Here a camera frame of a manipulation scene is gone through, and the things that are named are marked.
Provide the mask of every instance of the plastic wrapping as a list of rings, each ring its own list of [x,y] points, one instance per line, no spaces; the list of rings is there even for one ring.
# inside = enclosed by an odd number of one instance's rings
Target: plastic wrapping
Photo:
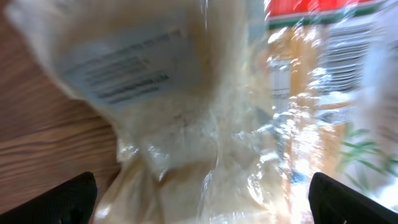
[[[307,197],[315,172],[397,211],[394,100],[387,100],[396,70],[386,47],[396,39],[387,22],[394,5],[271,1],[270,77],[291,223],[313,223]]]
[[[70,96],[114,126],[121,173],[95,223],[280,223],[286,208],[257,0],[15,0]]]
[[[98,224],[313,223],[319,171],[397,211],[396,12],[374,0],[7,9],[48,75],[118,136]]]

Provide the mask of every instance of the plastic bag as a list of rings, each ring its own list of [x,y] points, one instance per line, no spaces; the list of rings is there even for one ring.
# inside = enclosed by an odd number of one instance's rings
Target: plastic bag
[[[397,211],[394,122],[386,121],[393,88],[381,82],[391,76],[382,67],[394,64],[391,47],[382,47],[394,40],[394,20],[386,22],[394,4],[271,1],[270,77],[291,223],[313,223],[315,172]]]
[[[281,223],[257,0],[15,0],[47,73],[114,126],[121,173],[96,223]]]

